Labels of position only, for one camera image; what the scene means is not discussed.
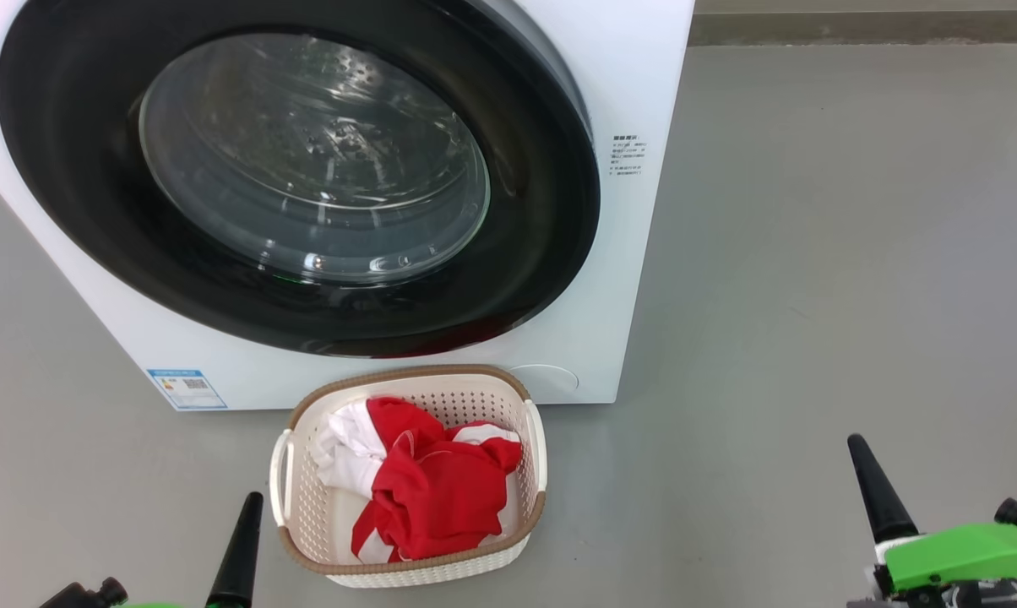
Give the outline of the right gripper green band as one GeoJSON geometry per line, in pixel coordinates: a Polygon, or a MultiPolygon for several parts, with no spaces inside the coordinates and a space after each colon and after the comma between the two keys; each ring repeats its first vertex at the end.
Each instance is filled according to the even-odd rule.
{"type": "Polygon", "coordinates": [[[847,601],[848,607],[945,607],[944,591],[954,586],[1017,581],[1017,526],[964,524],[919,535],[863,435],[849,435],[846,445],[879,543],[868,569],[870,596],[847,601]]]}

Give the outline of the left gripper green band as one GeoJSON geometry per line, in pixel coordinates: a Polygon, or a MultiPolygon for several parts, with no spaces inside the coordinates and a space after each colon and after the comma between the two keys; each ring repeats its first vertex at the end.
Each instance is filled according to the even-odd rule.
{"type": "MultiPolygon", "coordinates": [[[[211,586],[207,607],[251,607],[255,573],[260,554],[263,494],[250,493],[242,505],[221,562],[211,586]]],[[[118,608],[183,608],[174,603],[126,603],[118,608]]]]}

